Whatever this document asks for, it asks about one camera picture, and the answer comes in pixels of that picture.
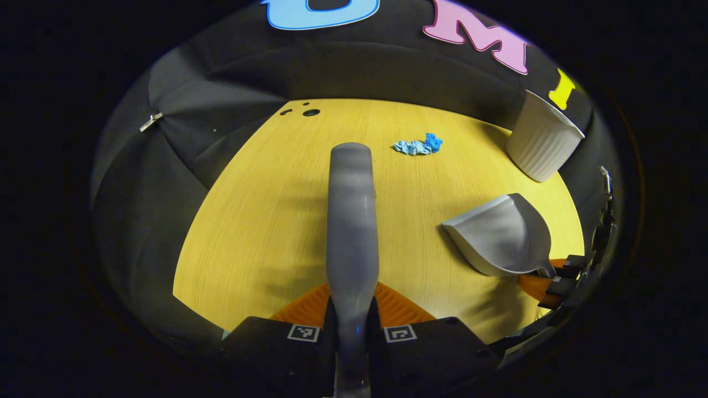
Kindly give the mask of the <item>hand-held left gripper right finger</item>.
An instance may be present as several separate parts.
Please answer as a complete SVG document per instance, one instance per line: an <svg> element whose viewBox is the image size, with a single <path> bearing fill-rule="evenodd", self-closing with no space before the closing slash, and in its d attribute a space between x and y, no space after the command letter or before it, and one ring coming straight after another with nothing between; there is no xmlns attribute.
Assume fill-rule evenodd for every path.
<svg viewBox="0 0 708 398"><path fill-rule="evenodd" d="M371 398L476 396L475 382L501 361L462 320L436 318L377 283L368 315Z"/></svg>

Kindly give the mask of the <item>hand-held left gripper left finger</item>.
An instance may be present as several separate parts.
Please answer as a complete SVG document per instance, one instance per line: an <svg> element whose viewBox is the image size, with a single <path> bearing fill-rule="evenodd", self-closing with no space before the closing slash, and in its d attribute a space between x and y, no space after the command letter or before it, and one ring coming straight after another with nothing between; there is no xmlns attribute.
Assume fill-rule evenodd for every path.
<svg viewBox="0 0 708 398"><path fill-rule="evenodd" d="M243 320L223 337L221 361L240 398L335 398L336 326L322 284L269 318Z"/></svg>

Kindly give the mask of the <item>grey plastic dustpan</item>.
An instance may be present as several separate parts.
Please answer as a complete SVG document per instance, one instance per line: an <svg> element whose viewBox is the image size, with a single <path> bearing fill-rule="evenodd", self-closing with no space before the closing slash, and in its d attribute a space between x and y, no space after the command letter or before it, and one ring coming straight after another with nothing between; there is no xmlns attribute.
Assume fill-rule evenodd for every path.
<svg viewBox="0 0 708 398"><path fill-rule="evenodd" d="M538 273L554 278L551 232L542 215L517 192L441 222L456 247L482 274L504 278Z"/></svg>

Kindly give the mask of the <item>white ribbed garbage bin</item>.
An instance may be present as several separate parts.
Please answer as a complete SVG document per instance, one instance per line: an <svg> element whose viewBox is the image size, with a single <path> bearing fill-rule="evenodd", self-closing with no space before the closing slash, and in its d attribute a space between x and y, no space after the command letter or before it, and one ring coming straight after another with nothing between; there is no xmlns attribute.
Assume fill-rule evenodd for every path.
<svg viewBox="0 0 708 398"><path fill-rule="evenodd" d="M564 166L586 136L551 103L528 89L524 93L520 115L505 149L524 174L544 183Z"/></svg>

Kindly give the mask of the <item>blue paper trash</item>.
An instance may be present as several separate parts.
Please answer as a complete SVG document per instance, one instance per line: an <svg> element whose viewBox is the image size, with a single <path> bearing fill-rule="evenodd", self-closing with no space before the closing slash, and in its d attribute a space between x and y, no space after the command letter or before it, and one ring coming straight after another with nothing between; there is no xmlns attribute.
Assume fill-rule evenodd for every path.
<svg viewBox="0 0 708 398"><path fill-rule="evenodd" d="M409 156L430 155L438 153L443 145L443 140L436 134L426 133L425 139L410 141L399 140L392 144L392 148L400 153Z"/></svg>

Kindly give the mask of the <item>yellow wooden desktop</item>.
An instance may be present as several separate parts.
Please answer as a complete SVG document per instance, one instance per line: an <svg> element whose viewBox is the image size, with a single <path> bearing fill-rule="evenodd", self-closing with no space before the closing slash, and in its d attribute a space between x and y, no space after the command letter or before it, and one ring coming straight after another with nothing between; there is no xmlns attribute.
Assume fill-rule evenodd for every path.
<svg viewBox="0 0 708 398"><path fill-rule="evenodd" d="M409 156L399 140L443 140ZM441 222L517 192L544 217L552 259L583 255L577 209L563 179L537 183L504 150L510 132L450 111L369 99L301 99L281 106L237 152L185 238L174 296L218 327L270 317L326 282L331 149L369 146L379 280L437 318L459 318L485 343L545 314L513 278L480 274Z"/></svg>

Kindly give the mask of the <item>black backdrop cloth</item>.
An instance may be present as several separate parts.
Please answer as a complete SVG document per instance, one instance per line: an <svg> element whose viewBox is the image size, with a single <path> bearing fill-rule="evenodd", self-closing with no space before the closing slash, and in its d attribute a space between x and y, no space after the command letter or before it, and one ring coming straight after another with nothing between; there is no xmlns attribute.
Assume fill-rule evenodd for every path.
<svg viewBox="0 0 708 398"><path fill-rule="evenodd" d="M233 329L174 296L179 255L214 183L281 106L407 103L508 129L507 143L526 89L586 136L555 173L576 206L586 255L604 204L600 166L615 196L622 191L617 151L597 102L536 43L462 0L251 3L152 64L102 131L89 198L106 280L162 344L215 356Z"/></svg>

